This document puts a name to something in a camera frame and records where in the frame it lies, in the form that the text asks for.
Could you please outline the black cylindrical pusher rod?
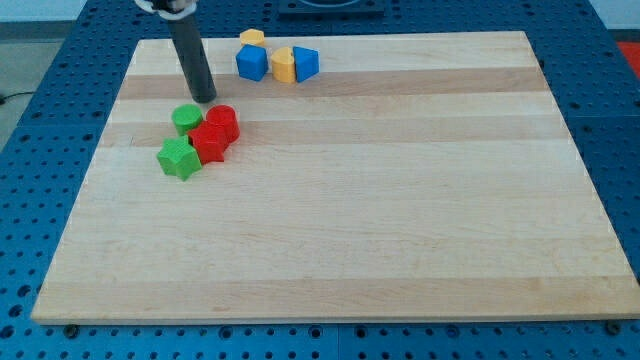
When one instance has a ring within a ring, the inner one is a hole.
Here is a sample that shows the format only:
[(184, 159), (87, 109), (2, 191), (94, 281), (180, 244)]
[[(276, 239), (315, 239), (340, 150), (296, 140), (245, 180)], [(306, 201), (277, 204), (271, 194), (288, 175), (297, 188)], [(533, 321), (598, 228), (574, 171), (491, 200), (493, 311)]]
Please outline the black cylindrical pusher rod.
[(207, 54), (195, 17), (195, 7), (185, 8), (168, 28), (192, 99), (209, 103), (217, 96)]

